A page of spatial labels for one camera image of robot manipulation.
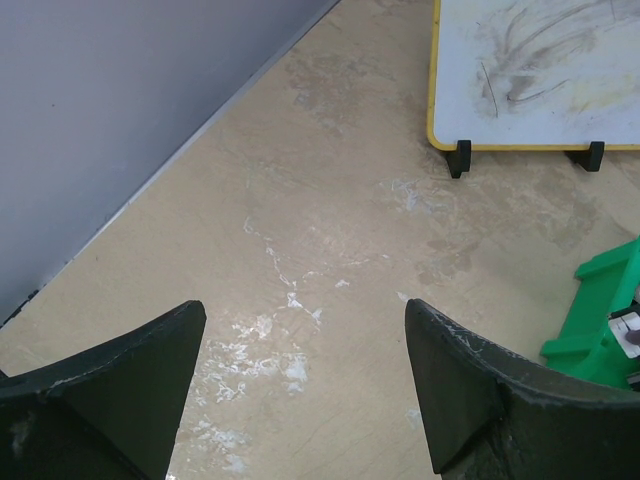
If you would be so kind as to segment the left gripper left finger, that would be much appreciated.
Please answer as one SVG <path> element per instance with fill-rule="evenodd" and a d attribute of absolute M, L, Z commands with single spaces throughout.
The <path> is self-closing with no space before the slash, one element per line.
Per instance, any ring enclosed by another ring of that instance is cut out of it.
<path fill-rule="evenodd" d="M 187 301 L 53 364 L 1 377 L 4 479 L 163 479 L 206 313 Z"/>

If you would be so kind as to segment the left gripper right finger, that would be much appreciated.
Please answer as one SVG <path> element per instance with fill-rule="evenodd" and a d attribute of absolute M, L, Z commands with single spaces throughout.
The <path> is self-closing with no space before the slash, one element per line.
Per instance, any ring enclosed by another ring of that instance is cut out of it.
<path fill-rule="evenodd" d="M 442 478 L 638 478 L 638 393 L 534 363 L 421 299 L 406 304 L 405 333 Z"/>

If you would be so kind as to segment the green plastic bin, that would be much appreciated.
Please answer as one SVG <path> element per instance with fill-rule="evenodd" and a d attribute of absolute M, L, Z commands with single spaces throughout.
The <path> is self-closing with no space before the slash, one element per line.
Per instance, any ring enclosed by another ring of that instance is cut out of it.
<path fill-rule="evenodd" d="M 574 277 L 575 298 L 560 333 L 540 351 L 545 366 L 596 384 L 628 390 L 639 362 L 624 352 L 609 327 L 609 315 L 630 307 L 639 286 L 637 239 L 583 263 Z"/>

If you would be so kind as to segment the small whiteboard on stand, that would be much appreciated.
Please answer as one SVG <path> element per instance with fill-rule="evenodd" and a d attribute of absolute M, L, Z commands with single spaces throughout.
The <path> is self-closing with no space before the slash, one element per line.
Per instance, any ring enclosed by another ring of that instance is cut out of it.
<path fill-rule="evenodd" d="M 639 147 L 635 1 L 437 1 L 426 135 L 459 178 L 476 152 L 551 151 L 585 171 Z"/>

